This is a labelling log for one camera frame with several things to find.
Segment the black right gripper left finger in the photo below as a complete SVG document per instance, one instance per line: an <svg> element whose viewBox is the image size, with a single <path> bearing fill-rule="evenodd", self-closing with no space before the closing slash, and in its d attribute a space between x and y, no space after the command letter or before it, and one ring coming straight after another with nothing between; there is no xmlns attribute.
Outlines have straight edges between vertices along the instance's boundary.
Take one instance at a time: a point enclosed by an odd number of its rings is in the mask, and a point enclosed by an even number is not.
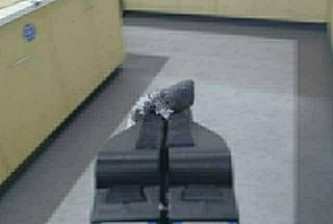
<svg viewBox="0 0 333 224"><path fill-rule="evenodd" d="M97 154L91 223L158 223L164 121L149 115Z"/></svg>

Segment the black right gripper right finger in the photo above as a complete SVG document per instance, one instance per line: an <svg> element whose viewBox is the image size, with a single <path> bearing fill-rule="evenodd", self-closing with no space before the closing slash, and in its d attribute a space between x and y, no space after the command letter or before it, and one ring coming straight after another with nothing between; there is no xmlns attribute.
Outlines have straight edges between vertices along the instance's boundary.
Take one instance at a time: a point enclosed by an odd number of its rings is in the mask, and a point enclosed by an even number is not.
<svg viewBox="0 0 333 224"><path fill-rule="evenodd" d="M239 223L231 151L184 115L167 121L170 223Z"/></svg>

